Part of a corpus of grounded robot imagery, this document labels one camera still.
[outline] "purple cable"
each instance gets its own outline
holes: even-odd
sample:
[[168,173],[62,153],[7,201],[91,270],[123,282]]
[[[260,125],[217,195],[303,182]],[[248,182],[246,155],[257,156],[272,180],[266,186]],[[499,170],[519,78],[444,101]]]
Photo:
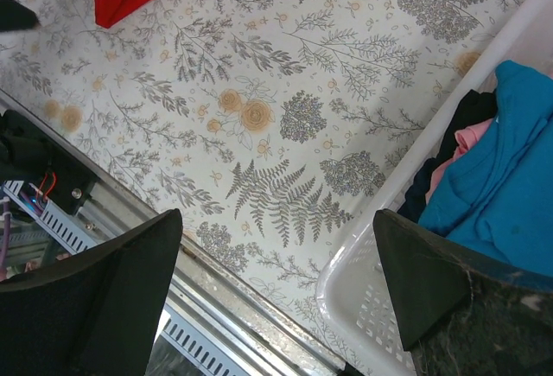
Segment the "purple cable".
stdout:
[[30,200],[29,197],[25,194],[25,192],[19,192],[19,195],[23,198],[24,201],[27,202],[27,204],[30,206],[33,212],[35,212],[39,216],[42,215],[42,209],[40,209],[36,204],[34,204],[33,201]]
[[8,255],[8,245],[10,244],[10,199],[4,197],[3,199],[3,242],[2,253],[0,254],[0,268],[3,268],[6,262],[6,256]]

